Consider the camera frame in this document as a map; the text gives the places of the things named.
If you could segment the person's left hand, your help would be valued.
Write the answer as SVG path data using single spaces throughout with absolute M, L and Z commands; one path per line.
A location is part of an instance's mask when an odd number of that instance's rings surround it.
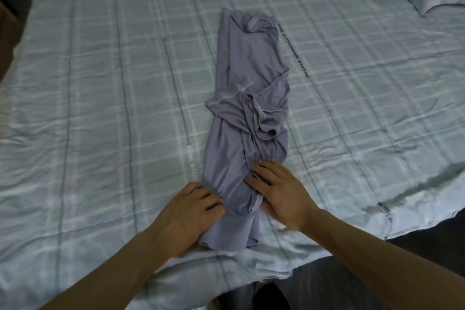
M 185 253 L 210 226 L 183 222 L 181 190 L 147 228 L 147 234 L 156 254 L 168 260 Z

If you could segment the person's right hand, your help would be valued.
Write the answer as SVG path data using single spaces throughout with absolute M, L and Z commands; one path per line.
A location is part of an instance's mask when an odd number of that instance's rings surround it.
M 269 168 L 278 176 L 278 182 L 267 184 L 251 172 L 252 176 L 245 179 L 246 183 L 268 199 L 281 219 L 278 222 L 291 231 L 312 238 L 313 222 L 320 208 L 303 184 L 280 161 L 259 161 L 255 166 Z

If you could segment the grey-blue shirt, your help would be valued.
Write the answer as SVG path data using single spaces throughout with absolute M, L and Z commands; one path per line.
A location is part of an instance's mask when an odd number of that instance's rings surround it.
M 208 248 L 241 252 L 259 243 L 263 197 L 245 179 L 259 161 L 287 157 L 288 74 L 276 20 L 223 8 L 201 183 L 223 199 L 225 214 L 200 237 Z

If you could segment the person's left forearm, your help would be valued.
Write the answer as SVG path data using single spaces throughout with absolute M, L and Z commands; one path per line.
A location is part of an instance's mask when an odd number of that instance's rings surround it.
M 38 310 L 125 310 L 169 259 L 164 231 L 147 229 Z

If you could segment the person's right forearm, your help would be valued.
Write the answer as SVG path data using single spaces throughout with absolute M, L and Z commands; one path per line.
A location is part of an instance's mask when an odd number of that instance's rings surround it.
M 465 310 L 465 278 L 383 241 L 323 209 L 300 231 L 339 259 L 395 310 Z

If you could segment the dark grey trousers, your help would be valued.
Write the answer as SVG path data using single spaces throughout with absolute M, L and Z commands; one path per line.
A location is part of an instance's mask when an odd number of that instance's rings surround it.
M 291 310 L 288 300 L 274 282 L 254 282 L 216 297 L 212 310 Z

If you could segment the light blue plaid bedsheet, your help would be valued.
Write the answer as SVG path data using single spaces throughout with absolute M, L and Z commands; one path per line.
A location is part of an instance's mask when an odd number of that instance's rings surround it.
M 35 310 L 199 180 L 223 8 L 281 25 L 285 165 L 377 237 L 465 209 L 465 8 L 33 0 L 0 88 L 0 310 Z

